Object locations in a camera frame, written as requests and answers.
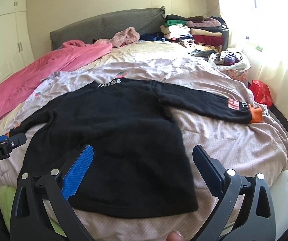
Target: green cloth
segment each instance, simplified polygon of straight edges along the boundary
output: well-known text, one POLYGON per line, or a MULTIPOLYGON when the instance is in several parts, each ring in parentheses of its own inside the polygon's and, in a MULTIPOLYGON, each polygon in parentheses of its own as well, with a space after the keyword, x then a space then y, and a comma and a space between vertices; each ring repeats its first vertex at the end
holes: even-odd
MULTIPOLYGON (((0 188, 0 210, 2 212, 2 216, 8 231, 10 229, 11 208, 12 203, 14 202, 15 193, 16 189, 14 187, 2 186, 0 188)), ((57 234, 66 237, 63 229, 55 221, 50 219, 50 222, 52 223, 53 228, 57 234)))
POLYGON ((170 27, 171 25, 175 25, 175 24, 183 24, 186 25, 187 21, 180 21, 180 20, 168 20, 164 26, 165 27, 170 27))

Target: folded clothes pile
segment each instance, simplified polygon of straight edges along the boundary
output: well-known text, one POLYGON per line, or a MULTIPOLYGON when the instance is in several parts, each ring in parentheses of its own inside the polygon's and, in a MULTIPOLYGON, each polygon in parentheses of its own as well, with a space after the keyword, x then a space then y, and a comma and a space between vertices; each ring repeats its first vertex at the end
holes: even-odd
POLYGON ((165 20, 161 26, 164 37, 185 47, 192 56, 207 60, 212 53, 220 53, 222 46, 227 47, 228 29, 220 17, 185 18, 171 14, 165 20))
POLYGON ((166 27, 166 24, 161 25, 161 31, 166 39, 179 39, 185 36, 189 36, 192 39, 193 37, 189 33, 190 30, 190 28, 183 24, 174 24, 169 27, 166 27))

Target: light pink bedsheet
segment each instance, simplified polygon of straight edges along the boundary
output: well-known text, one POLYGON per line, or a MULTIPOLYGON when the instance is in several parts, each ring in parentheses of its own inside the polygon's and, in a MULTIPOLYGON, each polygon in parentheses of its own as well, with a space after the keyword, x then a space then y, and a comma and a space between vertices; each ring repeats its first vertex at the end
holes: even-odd
POLYGON ((0 84, 0 120, 26 100, 53 72, 77 70, 110 53, 111 49, 112 44, 106 40, 91 45, 72 40, 63 43, 62 49, 50 52, 16 72, 0 84))
MULTIPOLYGON (((258 105, 254 102, 252 92, 243 83, 232 80, 198 57, 185 57, 177 57, 174 60, 115 62, 84 72, 55 73, 35 90, 36 94, 31 94, 3 133, 16 127, 54 98, 76 91, 93 81, 106 84, 121 71, 129 79, 177 84, 258 105)), ((254 177, 256 173, 262 173, 269 186, 285 168, 288 161, 288 138, 281 126, 269 115, 266 106, 260 106, 263 110, 263 122, 248 125, 212 119, 187 110, 170 109, 182 132, 183 144, 190 162, 199 205, 197 211, 147 219, 120 219, 74 209, 76 215, 95 240, 165 241, 166 236, 173 230, 178 230, 185 240, 190 240, 204 224, 218 201, 218 198, 211 195, 193 162, 194 146, 200 144, 211 158, 218 159, 225 168, 234 169, 239 175, 254 177)), ((17 177, 27 147, 41 127, 43 124, 27 131, 26 144, 14 149, 10 158, 0 161, 0 186, 17 187, 17 177)), ((228 223, 235 221, 242 201, 243 197, 240 196, 228 223)), ((57 221, 48 200, 45 201, 45 205, 50 218, 57 221)))

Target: black sweater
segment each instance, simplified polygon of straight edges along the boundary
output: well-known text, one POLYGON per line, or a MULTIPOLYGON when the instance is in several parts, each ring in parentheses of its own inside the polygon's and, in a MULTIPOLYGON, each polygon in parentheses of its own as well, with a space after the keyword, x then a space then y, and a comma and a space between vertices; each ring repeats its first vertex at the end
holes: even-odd
POLYGON ((247 104, 204 91, 126 78, 93 82, 55 98, 10 131, 46 123, 32 137, 19 177, 60 168, 89 144, 94 159, 68 199, 72 207, 119 218, 195 211, 189 160, 169 106, 224 121, 252 120, 247 104))

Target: pink fuzzy clothing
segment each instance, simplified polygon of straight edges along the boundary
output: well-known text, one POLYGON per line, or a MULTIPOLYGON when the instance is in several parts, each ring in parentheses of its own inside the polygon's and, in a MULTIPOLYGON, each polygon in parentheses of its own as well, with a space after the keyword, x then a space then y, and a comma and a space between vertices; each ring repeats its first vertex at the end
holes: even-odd
POLYGON ((124 31, 116 33, 113 38, 109 41, 113 47, 122 47, 127 44, 134 44, 139 41, 140 34, 135 30, 134 27, 129 27, 124 31))
POLYGON ((189 27, 189 28, 192 28, 192 27, 218 27, 221 25, 221 23, 216 20, 216 19, 213 19, 213 18, 205 18, 203 22, 200 22, 200 23, 195 23, 195 22, 192 22, 192 21, 187 21, 186 25, 189 27))

